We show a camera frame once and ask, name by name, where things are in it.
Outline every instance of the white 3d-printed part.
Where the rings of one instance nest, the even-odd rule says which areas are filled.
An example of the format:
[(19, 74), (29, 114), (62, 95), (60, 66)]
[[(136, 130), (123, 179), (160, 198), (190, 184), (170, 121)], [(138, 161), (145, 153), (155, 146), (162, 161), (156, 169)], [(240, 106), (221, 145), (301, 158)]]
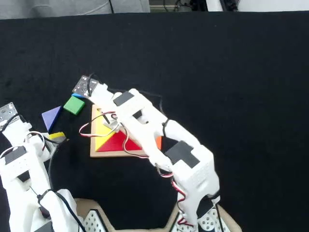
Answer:
[(101, 222), (96, 210), (90, 210), (84, 220), (84, 227), (87, 232), (107, 232)]
[[(218, 219), (218, 214), (216, 209), (211, 209), (208, 213), (206, 213), (203, 217), (198, 220), (201, 228), (205, 231), (214, 231), (221, 232), (220, 222)], [(223, 232), (230, 232), (225, 222), (221, 218)]]

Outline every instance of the red triangle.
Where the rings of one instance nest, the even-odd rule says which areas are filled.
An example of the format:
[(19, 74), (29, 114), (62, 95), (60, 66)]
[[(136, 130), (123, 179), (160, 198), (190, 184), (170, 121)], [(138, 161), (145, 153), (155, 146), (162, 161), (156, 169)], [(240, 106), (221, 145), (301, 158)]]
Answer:
[[(98, 150), (100, 151), (123, 151), (122, 143), (126, 139), (125, 134), (123, 134), (121, 131), (118, 133), (115, 133), (109, 140), (107, 140)], [(137, 151), (141, 150), (139, 146), (136, 145), (135, 142), (133, 142), (131, 139), (128, 140), (126, 143), (126, 149), (128, 151)]]

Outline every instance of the wooden board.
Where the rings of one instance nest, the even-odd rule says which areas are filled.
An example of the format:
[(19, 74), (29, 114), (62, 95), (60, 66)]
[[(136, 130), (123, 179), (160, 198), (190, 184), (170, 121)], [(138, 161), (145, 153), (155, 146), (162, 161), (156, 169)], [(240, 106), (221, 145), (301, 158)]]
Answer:
[[(96, 115), (96, 111), (97, 111), (97, 106), (96, 105), (92, 105), (92, 114), (91, 114), (91, 118), (94, 119), (95, 115)], [(95, 129), (96, 129), (96, 123), (100, 122), (100, 120), (94, 120), (91, 123), (91, 133), (95, 133)], [(129, 154), (127, 154), (124, 151), (100, 151), (97, 152), (96, 149), (96, 139), (95, 137), (92, 137), (90, 139), (90, 157), (93, 158), (103, 158), (103, 157), (130, 157)], [(136, 151), (130, 151), (134, 154), (137, 155), (145, 155), (145, 152), (143, 150), (136, 150)]]

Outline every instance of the yellow block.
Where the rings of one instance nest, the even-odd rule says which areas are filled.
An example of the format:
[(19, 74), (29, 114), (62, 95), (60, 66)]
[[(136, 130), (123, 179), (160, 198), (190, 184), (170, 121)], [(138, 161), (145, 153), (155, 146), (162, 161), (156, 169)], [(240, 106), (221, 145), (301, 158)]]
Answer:
[[(96, 110), (95, 117), (99, 116), (100, 114), (101, 113), (98, 110)], [(96, 126), (94, 134), (107, 134), (112, 130), (107, 126), (105, 126), (102, 122), (100, 122), (100, 120), (102, 121), (102, 119), (103, 117), (99, 117), (98, 119), (96, 119), (97, 122), (93, 122), (95, 123)], [(105, 137), (95, 137), (95, 151), (97, 151), (103, 144), (105, 144), (106, 141), (108, 141), (114, 134), (115, 132), (112, 132), (111, 134)]]
[(57, 133), (53, 133), (49, 135), (49, 139), (53, 140), (55, 138), (59, 138), (59, 137), (66, 137), (65, 134), (63, 132), (57, 132)]

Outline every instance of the perforated metal plate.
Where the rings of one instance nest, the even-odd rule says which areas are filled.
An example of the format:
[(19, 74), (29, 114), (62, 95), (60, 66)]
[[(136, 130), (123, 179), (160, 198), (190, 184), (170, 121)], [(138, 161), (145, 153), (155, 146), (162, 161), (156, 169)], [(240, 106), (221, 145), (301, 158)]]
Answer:
[(84, 227), (87, 232), (107, 232), (104, 227), (104, 222), (102, 221), (98, 211), (91, 209), (84, 220)]
[[(87, 82), (89, 80), (89, 76), (82, 76), (81, 79), (78, 81), (77, 85), (73, 89), (73, 93), (77, 93), (79, 95), (88, 97), (88, 90), (87, 90)], [(95, 79), (90, 80), (89, 87), (90, 91), (92, 92), (93, 89), (97, 86), (98, 81)]]
[[(215, 231), (222, 232), (220, 227), (220, 222), (218, 219), (217, 210), (215, 208), (211, 209), (206, 215), (204, 215), (199, 220), (201, 228), (205, 231)], [(221, 218), (223, 232), (230, 232), (229, 228), (226, 226), (224, 220)]]
[[(12, 116), (17, 114), (17, 110), (13, 104), (10, 102), (9, 104), (4, 105), (0, 108), (0, 129), (2, 129), (3, 125), (9, 120)], [(15, 122), (19, 119), (19, 116), (15, 117), (11, 123)]]

